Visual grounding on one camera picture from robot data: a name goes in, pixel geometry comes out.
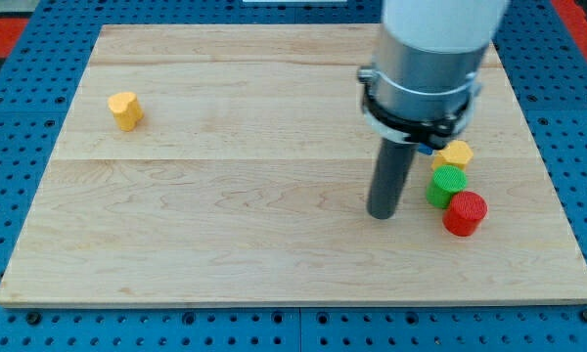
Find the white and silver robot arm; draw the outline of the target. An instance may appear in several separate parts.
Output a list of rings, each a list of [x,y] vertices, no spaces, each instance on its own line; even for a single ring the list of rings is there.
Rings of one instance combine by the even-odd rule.
[[[358,70],[367,123],[396,144],[434,150],[474,116],[478,70],[509,0],[384,0],[378,41]]]

